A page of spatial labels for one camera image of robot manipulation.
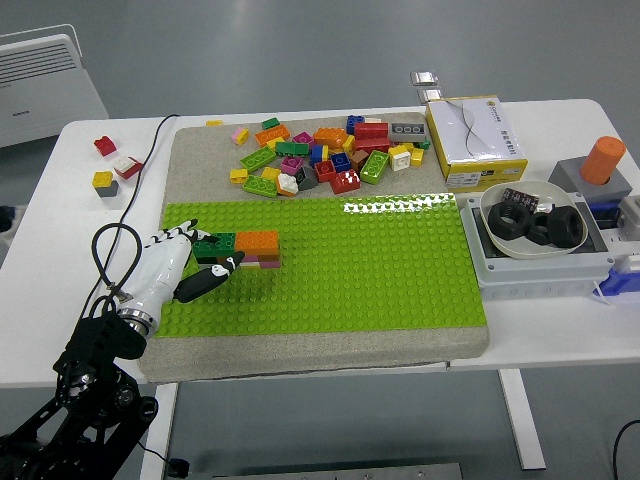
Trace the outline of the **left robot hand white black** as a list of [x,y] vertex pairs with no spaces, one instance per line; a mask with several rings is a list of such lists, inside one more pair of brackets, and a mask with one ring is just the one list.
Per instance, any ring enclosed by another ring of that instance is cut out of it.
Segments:
[[143,249],[140,261],[124,285],[131,298],[120,304],[118,315],[158,322],[162,306],[176,299],[190,302],[226,282],[239,267],[245,253],[232,253],[221,263],[185,278],[183,271],[192,245],[213,236],[196,227],[195,219],[153,236]]

